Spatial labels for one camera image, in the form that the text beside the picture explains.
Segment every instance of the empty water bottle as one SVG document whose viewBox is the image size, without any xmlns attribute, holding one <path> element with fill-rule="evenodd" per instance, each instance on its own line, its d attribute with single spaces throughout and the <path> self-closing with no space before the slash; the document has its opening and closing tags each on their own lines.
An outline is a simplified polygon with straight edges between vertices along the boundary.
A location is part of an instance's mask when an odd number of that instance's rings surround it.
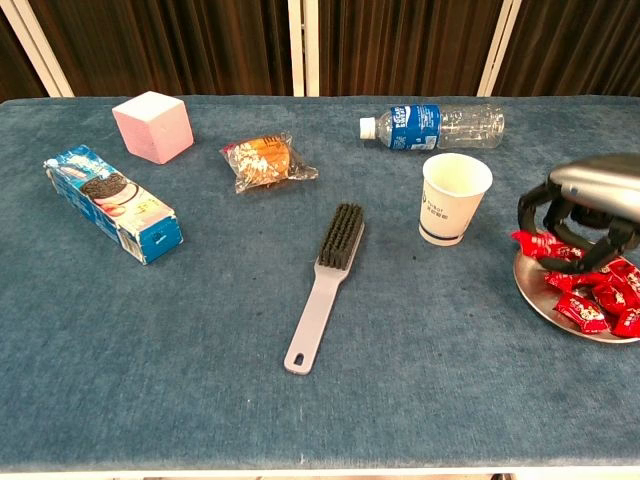
<svg viewBox="0 0 640 480">
<path fill-rule="evenodd" d="M 400 105 L 380 118 L 360 119 L 360 138 L 393 150 L 495 148 L 504 114 L 497 105 Z"/>
</svg>

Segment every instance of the cookie box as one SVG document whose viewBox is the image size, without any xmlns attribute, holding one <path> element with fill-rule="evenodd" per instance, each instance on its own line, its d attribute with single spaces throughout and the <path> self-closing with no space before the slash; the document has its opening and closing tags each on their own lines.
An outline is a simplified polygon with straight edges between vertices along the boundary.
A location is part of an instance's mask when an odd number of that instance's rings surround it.
<svg viewBox="0 0 640 480">
<path fill-rule="evenodd" d="M 170 207 L 86 145 L 44 162 L 56 191 L 143 265 L 182 243 Z"/>
</svg>

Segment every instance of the cup rim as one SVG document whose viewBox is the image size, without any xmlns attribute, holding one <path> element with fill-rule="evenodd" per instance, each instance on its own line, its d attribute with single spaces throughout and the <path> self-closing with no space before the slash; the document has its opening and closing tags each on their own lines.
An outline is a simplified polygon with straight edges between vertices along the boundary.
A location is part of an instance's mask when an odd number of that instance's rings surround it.
<svg viewBox="0 0 640 480">
<path fill-rule="evenodd" d="M 468 192 L 468 193 L 457 193 L 457 192 L 452 192 L 450 190 L 446 190 L 440 187 L 439 185 L 436 185 L 434 182 L 432 182 L 431 179 L 429 178 L 430 168 L 433 166 L 433 164 L 445 160 L 446 157 L 463 157 L 468 160 L 471 160 L 476 167 L 479 167 L 479 169 L 484 172 L 485 182 L 482 184 L 482 187 L 478 188 L 477 190 L 472 190 L 471 192 Z M 431 186 L 431 188 L 433 188 L 434 190 L 437 190 L 440 193 L 443 193 L 445 195 L 448 195 L 454 198 L 467 198 L 467 197 L 475 197 L 476 195 L 482 195 L 487 190 L 489 190 L 489 188 L 491 188 L 491 185 L 493 184 L 493 173 L 491 172 L 491 169 L 487 166 L 487 164 L 478 160 L 475 157 L 472 157 L 470 155 L 464 155 L 462 153 L 453 153 L 453 152 L 439 153 L 438 155 L 434 155 L 433 157 L 427 158 L 424 164 L 422 165 L 422 176 L 424 177 L 424 180 Z"/>
</svg>

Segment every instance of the gray robot arm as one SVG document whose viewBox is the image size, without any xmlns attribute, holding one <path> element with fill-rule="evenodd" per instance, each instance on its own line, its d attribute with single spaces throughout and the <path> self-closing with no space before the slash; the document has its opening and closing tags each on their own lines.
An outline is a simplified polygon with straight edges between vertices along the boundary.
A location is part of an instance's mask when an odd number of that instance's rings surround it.
<svg viewBox="0 0 640 480">
<path fill-rule="evenodd" d="M 520 197 L 520 228 L 536 233 L 536 208 L 547 202 L 551 205 L 544 226 L 563 242 L 586 250 L 586 254 L 570 262 L 541 258 L 540 264 L 563 273 L 603 267 L 640 243 L 640 155 L 602 155 L 555 168 L 545 183 Z M 565 224 L 569 215 L 581 225 L 609 228 L 609 232 L 592 244 Z"/>
</svg>

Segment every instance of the pink foam cube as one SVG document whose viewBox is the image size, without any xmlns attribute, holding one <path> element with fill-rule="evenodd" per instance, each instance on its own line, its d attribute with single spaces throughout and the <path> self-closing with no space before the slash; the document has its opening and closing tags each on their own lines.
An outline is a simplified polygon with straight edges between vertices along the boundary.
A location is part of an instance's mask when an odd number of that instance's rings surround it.
<svg viewBox="0 0 640 480">
<path fill-rule="evenodd" d="M 127 150 L 154 163 L 167 163 L 193 145 L 182 100 L 146 92 L 113 108 Z"/>
</svg>

